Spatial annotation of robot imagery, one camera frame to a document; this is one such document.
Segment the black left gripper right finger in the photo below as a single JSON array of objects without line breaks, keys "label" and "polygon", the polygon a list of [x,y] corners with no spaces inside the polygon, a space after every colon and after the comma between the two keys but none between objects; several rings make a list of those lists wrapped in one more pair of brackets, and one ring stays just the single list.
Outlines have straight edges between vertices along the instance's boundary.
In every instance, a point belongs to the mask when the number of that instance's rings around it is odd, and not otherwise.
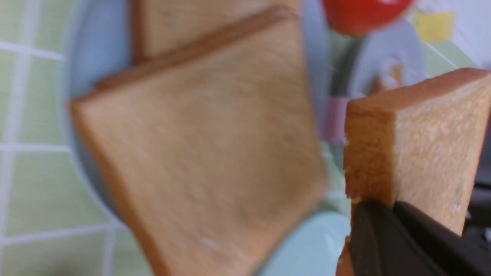
[{"label": "black left gripper right finger", "polygon": [[471,200],[465,218],[464,236],[475,242],[490,241],[491,218],[491,122],[486,136],[474,181]]}]

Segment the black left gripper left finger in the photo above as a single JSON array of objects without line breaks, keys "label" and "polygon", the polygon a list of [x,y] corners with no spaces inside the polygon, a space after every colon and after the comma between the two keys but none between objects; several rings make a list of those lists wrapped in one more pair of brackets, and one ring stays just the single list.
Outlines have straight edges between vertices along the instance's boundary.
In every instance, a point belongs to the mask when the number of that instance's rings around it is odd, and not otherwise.
[{"label": "black left gripper left finger", "polygon": [[355,208],[349,253],[356,276],[489,276],[490,253],[407,202]]}]

